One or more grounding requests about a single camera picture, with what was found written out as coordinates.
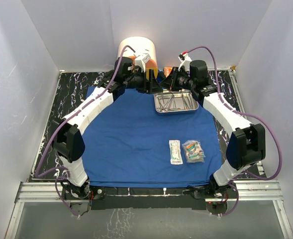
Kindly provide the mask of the green clear supply packet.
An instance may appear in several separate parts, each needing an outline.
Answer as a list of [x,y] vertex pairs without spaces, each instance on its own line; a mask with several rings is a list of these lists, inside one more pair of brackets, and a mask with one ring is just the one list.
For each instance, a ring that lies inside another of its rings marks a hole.
[[182,145],[188,163],[195,162],[199,157],[199,149],[196,142]]

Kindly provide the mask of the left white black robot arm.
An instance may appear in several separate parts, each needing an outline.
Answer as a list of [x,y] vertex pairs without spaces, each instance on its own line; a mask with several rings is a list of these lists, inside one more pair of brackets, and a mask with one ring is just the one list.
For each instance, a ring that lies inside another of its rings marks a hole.
[[70,114],[54,121],[57,128],[51,146],[67,169],[67,178],[61,185],[73,197],[84,199],[90,193],[90,181],[82,161],[85,151],[83,134],[90,123],[126,89],[136,89],[146,94],[162,91],[156,79],[156,70],[146,67],[150,61],[148,53],[135,59],[118,58],[115,69],[105,73],[84,102]]

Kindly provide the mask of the long white green pouch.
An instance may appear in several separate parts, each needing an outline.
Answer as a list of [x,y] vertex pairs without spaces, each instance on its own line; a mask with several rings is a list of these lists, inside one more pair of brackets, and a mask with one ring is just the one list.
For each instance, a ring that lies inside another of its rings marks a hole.
[[182,165],[181,145],[179,140],[169,140],[170,162],[172,165]]

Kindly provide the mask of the blue surgical cloth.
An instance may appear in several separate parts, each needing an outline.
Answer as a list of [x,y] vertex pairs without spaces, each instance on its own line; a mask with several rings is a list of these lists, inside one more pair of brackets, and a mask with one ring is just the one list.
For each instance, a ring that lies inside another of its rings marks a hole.
[[[126,90],[86,128],[82,156],[92,186],[178,188],[208,183],[222,164],[212,115],[203,108],[190,114],[161,116],[154,97]],[[203,162],[173,165],[170,140],[200,142]]]

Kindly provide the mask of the white blue supply packet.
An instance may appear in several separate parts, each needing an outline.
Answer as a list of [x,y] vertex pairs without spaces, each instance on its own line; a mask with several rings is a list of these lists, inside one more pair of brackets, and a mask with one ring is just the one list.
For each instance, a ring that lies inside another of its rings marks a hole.
[[204,150],[197,140],[188,140],[182,144],[182,147],[188,161],[202,160],[205,158]]

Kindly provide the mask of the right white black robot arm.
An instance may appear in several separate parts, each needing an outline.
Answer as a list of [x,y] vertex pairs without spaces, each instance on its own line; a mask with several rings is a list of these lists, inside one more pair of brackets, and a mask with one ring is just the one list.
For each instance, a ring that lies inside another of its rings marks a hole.
[[265,158],[265,128],[235,113],[235,109],[218,93],[217,86],[209,82],[205,61],[192,61],[189,72],[174,67],[160,86],[170,91],[189,90],[193,99],[217,119],[229,136],[226,160],[209,178],[207,189],[212,196],[221,197],[232,180]]

